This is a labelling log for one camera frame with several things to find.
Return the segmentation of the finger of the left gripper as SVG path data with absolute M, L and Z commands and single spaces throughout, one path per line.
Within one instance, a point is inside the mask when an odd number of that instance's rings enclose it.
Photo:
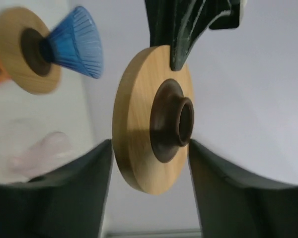
M 170 46 L 170 68 L 179 71 L 195 42 L 207 29 L 240 25 L 239 0 L 145 1 L 150 46 Z

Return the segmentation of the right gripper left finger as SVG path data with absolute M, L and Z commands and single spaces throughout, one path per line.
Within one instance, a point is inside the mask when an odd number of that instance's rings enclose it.
M 112 141 L 28 182 L 0 184 L 0 238 L 96 238 L 113 165 Z

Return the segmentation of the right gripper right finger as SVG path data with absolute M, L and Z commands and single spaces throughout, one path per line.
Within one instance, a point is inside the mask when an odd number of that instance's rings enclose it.
M 189 166 L 205 238 L 298 238 L 298 185 L 268 179 L 196 140 Z

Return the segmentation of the blue glass dripper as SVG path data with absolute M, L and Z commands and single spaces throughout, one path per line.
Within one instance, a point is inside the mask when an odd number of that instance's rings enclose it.
M 83 75 L 100 78 L 104 59 L 100 35 L 88 10 L 76 6 L 39 43 L 43 59 Z

